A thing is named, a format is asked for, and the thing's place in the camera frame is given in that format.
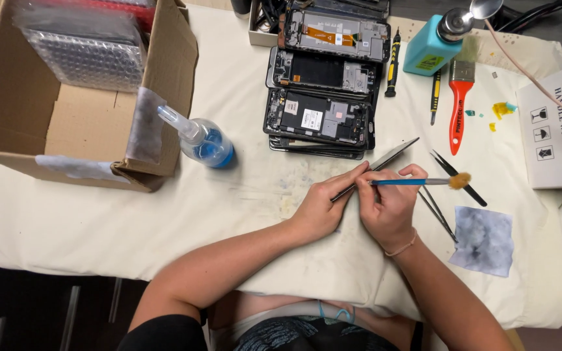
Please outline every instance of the black tweezers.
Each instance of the black tweezers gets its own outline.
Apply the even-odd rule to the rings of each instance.
[[[448,225],[448,222],[446,221],[446,218],[443,217],[443,214],[441,213],[439,207],[437,206],[437,203],[435,203],[435,200],[434,200],[433,197],[431,196],[431,193],[428,192],[428,189],[426,188],[426,186],[422,186],[422,188],[424,189],[424,191],[426,191],[426,195],[427,195],[428,198],[431,200],[431,203],[433,203],[433,206],[434,206],[435,208],[433,208],[433,206],[431,206],[431,204],[428,203],[428,201],[426,200],[426,197],[424,197],[424,195],[422,195],[422,193],[418,191],[418,194],[420,195],[420,197],[422,198],[422,200],[424,200],[424,203],[428,206],[428,208],[431,210],[431,212],[433,212],[433,214],[435,215],[435,217],[437,218],[437,220],[439,220],[439,222],[441,223],[441,225],[443,226],[443,228],[446,229],[446,231],[448,232],[448,234],[450,235],[450,237],[452,238],[452,240],[454,240],[455,243],[459,243],[459,241],[457,240],[457,237],[455,236],[455,234],[452,233],[452,229],[450,229],[450,226]]]
[[[446,162],[446,160],[443,159],[442,156],[440,156],[437,151],[433,150],[433,152],[435,153],[435,155],[437,155],[435,157],[435,155],[431,154],[431,156],[433,156],[433,158],[435,159],[435,161],[437,161],[437,163],[439,163],[439,165],[441,165],[441,168],[443,168],[444,171],[446,171],[446,173],[448,173],[448,175],[450,177],[454,177],[457,174],[459,174],[459,172],[457,172],[457,170],[452,167],[450,165],[450,163]],[[470,196],[472,196],[472,198],[480,205],[480,206],[487,206],[487,203],[485,202],[485,200],[483,200],[482,197],[480,197],[480,195],[478,195],[478,193],[472,189],[471,186],[466,186],[465,188],[463,188],[465,190],[465,192],[467,192]]]

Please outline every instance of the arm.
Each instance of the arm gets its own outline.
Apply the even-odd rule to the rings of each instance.
[[[364,162],[309,189],[292,218],[191,251],[164,267],[142,295],[129,330],[155,317],[183,314],[199,320],[212,305],[278,256],[331,234],[350,193],[330,199],[366,171]]]
[[[402,176],[427,178],[415,164]],[[392,171],[368,172],[357,178],[361,218],[372,236],[388,253],[410,243],[413,207],[420,187],[368,185],[367,180],[398,179]],[[375,202],[375,196],[381,201]],[[415,243],[394,256],[409,281],[422,314],[451,350],[512,350],[498,321],[474,293],[417,237]]]

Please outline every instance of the stained cleaning wipe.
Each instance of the stained cleaning wipe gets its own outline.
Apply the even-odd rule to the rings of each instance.
[[[455,214],[459,243],[448,261],[465,269],[508,277],[513,263],[513,217],[465,206],[455,206]]]

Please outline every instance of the white tablecloth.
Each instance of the white tablecloth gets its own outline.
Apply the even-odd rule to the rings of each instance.
[[[312,182],[351,169],[356,161],[274,152],[261,131],[269,49],[251,46],[247,24],[233,13],[190,6],[199,43],[191,118],[215,121],[232,139],[237,167],[209,169],[181,157],[175,179],[154,194],[36,180],[0,165],[0,266],[51,274],[99,274],[151,279],[169,261],[196,247],[289,218]],[[406,43],[400,60],[404,60]],[[491,73],[497,72],[494,79]],[[487,209],[513,215],[515,251],[508,278],[447,264],[506,328],[562,324],[562,233],[554,192],[528,187],[518,115],[496,122],[495,102],[515,102],[527,79],[478,64],[468,94],[463,144],[449,155],[453,95],[442,85],[437,122],[429,124],[432,78],[398,75],[397,96],[379,98],[375,160],[403,140],[421,139],[392,168],[418,163],[446,174],[429,157],[436,149],[472,185]],[[433,188],[454,228],[454,205],[478,207],[464,192]],[[444,262],[453,243],[422,201],[414,226]],[[345,300],[418,317],[402,276],[365,232],[356,196],[331,236],[294,250],[255,274],[243,291]]]

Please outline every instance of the plastic bottle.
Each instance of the plastic bottle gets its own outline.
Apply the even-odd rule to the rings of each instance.
[[[456,8],[444,16],[434,15],[407,45],[402,70],[433,76],[461,51],[463,36],[472,30],[473,24],[474,18],[468,9]]]
[[[168,106],[158,106],[158,115],[179,131],[181,151],[206,166],[220,168],[234,155],[234,146],[220,128],[207,119],[187,119]]]

